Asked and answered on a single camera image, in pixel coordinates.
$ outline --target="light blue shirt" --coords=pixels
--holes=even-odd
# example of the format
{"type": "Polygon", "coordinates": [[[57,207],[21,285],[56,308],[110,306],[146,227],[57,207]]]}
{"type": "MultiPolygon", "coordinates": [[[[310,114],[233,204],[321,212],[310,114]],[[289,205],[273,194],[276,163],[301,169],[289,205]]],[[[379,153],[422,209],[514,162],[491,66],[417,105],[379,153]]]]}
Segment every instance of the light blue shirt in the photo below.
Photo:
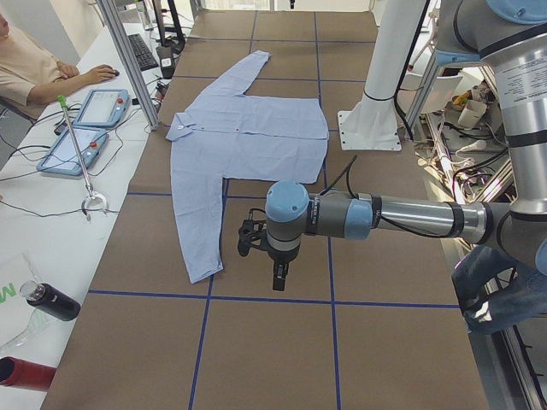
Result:
{"type": "Polygon", "coordinates": [[[268,59],[256,51],[228,69],[175,114],[167,135],[175,219],[192,283],[222,269],[222,178],[313,183],[325,158],[328,127],[316,98],[244,94],[268,59]]]}

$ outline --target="keyboard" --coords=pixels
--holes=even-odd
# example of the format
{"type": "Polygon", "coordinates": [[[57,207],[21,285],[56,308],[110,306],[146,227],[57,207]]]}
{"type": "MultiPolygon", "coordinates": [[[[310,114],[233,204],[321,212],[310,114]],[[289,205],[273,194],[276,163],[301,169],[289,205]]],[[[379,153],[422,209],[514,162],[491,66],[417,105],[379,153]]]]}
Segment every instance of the keyboard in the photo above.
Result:
{"type": "Polygon", "coordinates": [[[129,44],[133,50],[133,54],[137,57],[138,67],[140,71],[150,70],[151,68],[158,67],[154,55],[147,47],[140,34],[129,34],[129,44]]]}

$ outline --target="black bottle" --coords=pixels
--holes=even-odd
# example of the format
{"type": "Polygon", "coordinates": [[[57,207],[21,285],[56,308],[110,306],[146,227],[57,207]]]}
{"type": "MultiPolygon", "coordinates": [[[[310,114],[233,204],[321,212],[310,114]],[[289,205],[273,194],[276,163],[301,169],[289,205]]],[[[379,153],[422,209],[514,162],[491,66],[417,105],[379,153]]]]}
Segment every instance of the black bottle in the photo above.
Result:
{"type": "Polygon", "coordinates": [[[64,321],[69,321],[79,313],[79,303],[55,289],[50,284],[37,284],[29,280],[19,290],[26,303],[64,321]]]}

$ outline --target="blue denim fabric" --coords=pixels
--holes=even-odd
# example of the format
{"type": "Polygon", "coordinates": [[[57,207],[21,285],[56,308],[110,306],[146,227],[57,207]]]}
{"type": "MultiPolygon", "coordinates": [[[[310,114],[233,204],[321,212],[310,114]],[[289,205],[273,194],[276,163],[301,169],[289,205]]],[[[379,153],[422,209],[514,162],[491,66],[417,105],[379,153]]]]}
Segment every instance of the blue denim fabric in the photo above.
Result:
{"type": "Polygon", "coordinates": [[[505,289],[481,296],[473,306],[463,311],[470,331],[491,334],[547,312],[547,276],[507,254],[486,246],[473,249],[452,273],[458,298],[476,298],[484,284],[500,272],[513,267],[516,267],[518,275],[505,289]],[[488,302],[490,319],[477,317],[476,314],[485,302],[488,302]]]}

